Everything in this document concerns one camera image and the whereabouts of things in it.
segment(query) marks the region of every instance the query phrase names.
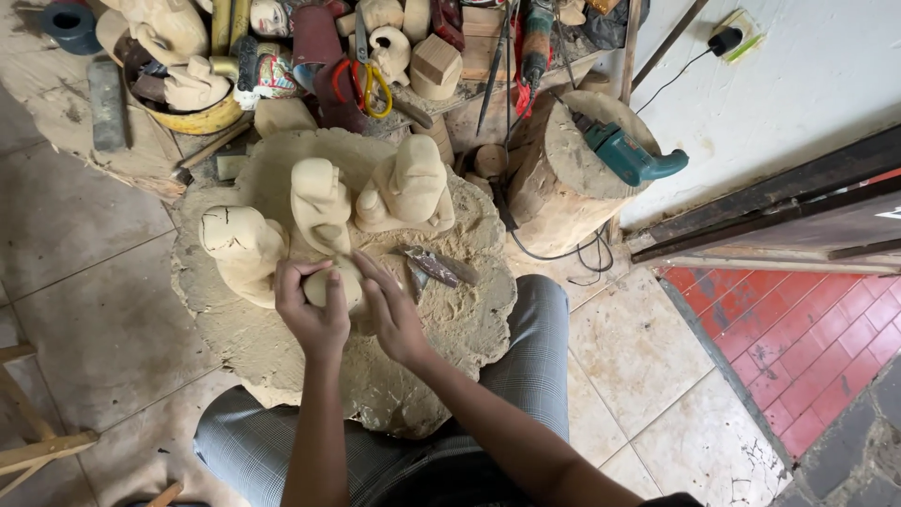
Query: wooden stool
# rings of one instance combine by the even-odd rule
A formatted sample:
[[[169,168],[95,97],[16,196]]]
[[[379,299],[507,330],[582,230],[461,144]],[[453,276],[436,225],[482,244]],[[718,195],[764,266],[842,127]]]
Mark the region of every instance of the wooden stool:
[[[50,424],[41,418],[32,403],[25,397],[25,393],[13,376],[2,366],[7,361],[26,357],[35,352],[34,347],[31,345],[0,348],[0,389],[9,394],[23,417],[25,417],[25,420],[34,428],[34,431],[41,439],[36,444],[0,452],[0,475],[27,469],[25,473],[16,477],[3,490],[0,490],[0,497],[12,491],[15,486],[21,484],[25,479],[41,470],[42,466],[47,465],[54,459],[76,454],[97,443],[97,434],[94,431],[85,431],[67,437],[57,437]]]

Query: green power drill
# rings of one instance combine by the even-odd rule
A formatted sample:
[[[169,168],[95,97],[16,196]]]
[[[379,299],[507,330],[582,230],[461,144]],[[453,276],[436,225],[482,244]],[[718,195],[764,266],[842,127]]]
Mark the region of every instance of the green power drill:
[[[572,114],[572,121],[585,137],[588,148],[626,185],[638,187],[642,181],[666,178],[688,165],[688,155],[682,150],[673,150],[669,155],[655,157],[616,122],[603,124],[592,120],[569,109],[560,97],[553,95]]]

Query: red brick floor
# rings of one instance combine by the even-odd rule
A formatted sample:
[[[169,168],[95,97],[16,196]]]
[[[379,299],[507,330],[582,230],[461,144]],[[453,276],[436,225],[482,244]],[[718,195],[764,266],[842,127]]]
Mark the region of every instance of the red brick floor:
[[[901,349],[901,279],[670,268],[795,458]]]

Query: person's right hand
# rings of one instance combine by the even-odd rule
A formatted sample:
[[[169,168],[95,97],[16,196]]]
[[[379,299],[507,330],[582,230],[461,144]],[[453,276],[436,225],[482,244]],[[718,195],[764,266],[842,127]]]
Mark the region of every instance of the person's right hand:
[[[394,275],[367,253],[354,250],[352,257],[366,277],[361,286],[372,312],[378,344],[388,357],[410,368],[432,350],[413,299],[401,290]]]

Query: yellow-handled scissors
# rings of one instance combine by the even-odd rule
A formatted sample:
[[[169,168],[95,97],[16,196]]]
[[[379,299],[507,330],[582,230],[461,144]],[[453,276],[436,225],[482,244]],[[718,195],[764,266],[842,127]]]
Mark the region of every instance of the yellow-handled scissors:
[[[357,61],[366,67],[366,87],[363,88],[363,106],[366,108],[367,115],[377,119],[384,118],[391,112],[391,90],[388,89],[388,85],[385,84],[382,73],[378,71],[378,68],[373,67],[372,64],[369,63],[369,43],[366,40],[366,23],[363,22],[363,12],[359,8],[359,5],[357,6],[356,27]],[[370,105],[372,100],[373,77],[378,81],[378,85],[382,88],[382,91],[385,92],[385,102],[387,105],[385,106],[384,111],[375,111]]]

